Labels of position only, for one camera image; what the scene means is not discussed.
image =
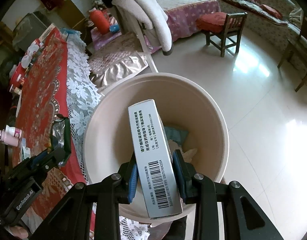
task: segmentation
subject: white wall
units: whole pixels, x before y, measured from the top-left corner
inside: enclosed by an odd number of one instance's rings
[[[72,0],[78,9],[88,16],[88,11],[92,9],[92,0]],[[15,28],[15,22],[18,18],[23,18],[27,13],[34,12],[41,9],[43,6],[40,0],[16,0],[9,8],[7,13],[2,19],[11,30]],[[51,11],[47,14],[48,18],[54,22],[58,27],[66,27],[66,24],[56,14],[55,11]]]

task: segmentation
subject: screw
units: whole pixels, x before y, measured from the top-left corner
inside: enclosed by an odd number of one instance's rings
[[[75,189],[82,189],[85,186],[83,182],[78,182],[74,185]]]
[[[232,181],[230,184],[231,184],[232,187],[235,187],[235,188],[239,188],[240,187],[240,183],[235,181],[235,180]]]
[[[194,175],[194,178],[195,178],[195,179],[203,179],[204,176],[203,176],[201,173],[196,173],[196,174]]]
[[[111,175],[111,178],[112,178],[113,180],[118,180],[118,179],[121,178],[121,175],[120,175],[119,173],[114,173],[113,175]]]

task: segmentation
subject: cardboard box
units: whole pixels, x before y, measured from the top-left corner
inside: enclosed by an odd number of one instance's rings
[[[182,213],[170,150],[155,101],[129,106],[129,120],[139,178],[151,219]]]

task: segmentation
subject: sofa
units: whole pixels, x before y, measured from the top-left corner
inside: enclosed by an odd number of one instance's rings
[[[289,40],[295,40],[299,36],[300,29],[296,27],[294,24],[288,22],[287,25],[277,25],[273,22],[268,21],[265,18],[259,17],[256,14],[253,14],[247,10],[243,10],[237,8],[229,3],[224,2],[223,0],[219,1],[221,11],[226,13],[239,13],[239,12],[247,12],[248,17],[245,23],[245,27],[251,29],[253,32],[261,36],[263,39],[271,43],[279,52],[283,53],[287,47]],[[289,14],[292,10],[297,9],[297,5],[295,5],[290,0],[260,0],[260,3],[266,4],[270,7],[273,7],[281,12],[284,16],[284,19],[289,19]],[[302,39],[303,45],[307,48],[307,40]],[[307,71],[302,62],[297,58],[297,56],[293,56],[291,63],[300,70],[300,74],[305,74]]]

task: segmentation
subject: red thermos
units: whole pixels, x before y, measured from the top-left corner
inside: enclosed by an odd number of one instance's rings
[[[96,8],[93,8],[90,12],[89,19],[94,23],[94,25],[97,27],[98,31],[102,35],[108,33],[110,24],[103,15],[102,11],[97,10]]]

